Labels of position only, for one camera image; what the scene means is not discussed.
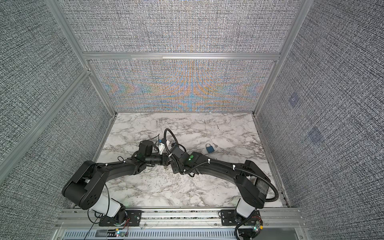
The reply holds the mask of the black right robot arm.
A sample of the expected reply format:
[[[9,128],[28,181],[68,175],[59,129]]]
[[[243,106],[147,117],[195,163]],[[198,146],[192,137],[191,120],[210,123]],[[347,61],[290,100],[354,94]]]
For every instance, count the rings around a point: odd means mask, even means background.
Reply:
[[[262,209],[266,202],[279,198],[275,186],[268,176],[252,161],[228,163],[210,158],[201,153],[188,154],[183,147],[174,145],[167,150],[182,175],[209,175],[234,184],[241,199],[236,207],[237,214],[246,218],[252,211]]]

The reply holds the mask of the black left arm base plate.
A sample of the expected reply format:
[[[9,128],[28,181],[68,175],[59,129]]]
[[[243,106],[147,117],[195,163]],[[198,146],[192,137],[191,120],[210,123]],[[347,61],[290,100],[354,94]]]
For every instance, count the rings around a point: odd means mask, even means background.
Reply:
[[[119,211],[115,217],[103,218],[100,227],[138,227],[142,218],[141,210],[124,210]]]

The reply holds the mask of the blue padlock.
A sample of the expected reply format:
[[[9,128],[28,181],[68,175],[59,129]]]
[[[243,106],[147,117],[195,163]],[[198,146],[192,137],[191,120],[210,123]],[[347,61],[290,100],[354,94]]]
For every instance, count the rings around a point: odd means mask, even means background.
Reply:
[[[211,153],[215,152],[215,148],[211,144],[207,143],[206,144],[206,151],[208,154],[211,154]]]

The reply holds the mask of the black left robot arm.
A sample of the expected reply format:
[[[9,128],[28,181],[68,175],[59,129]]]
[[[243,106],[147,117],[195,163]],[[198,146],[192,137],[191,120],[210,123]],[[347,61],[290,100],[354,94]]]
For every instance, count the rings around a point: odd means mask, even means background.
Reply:
[[[102,195],[106,183],[124,176],[140,174],[148,166],[169,164],[165,149],[169,141],[162,140],[158,146],[152,141],[140,142],[139,150],[130,158],[113,163],[84,162],[65,184],[62,195],[83,210],[93,210],[101,214],[101,227],[121,226],[128,221],[126,207]]]

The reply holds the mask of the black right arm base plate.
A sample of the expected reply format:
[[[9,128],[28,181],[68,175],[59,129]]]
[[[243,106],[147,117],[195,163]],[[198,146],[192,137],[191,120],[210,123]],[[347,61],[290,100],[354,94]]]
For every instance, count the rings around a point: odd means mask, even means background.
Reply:
[[[246,217],[241,216],[235,210],[229,209],[220,210],[218,215],[223,226],[237,226],[246,219]],[[263,225],[264,223],[258,210],[254,210],[250,215],[250,219],[243,224],[243,226],[256,226],[257,228]]]

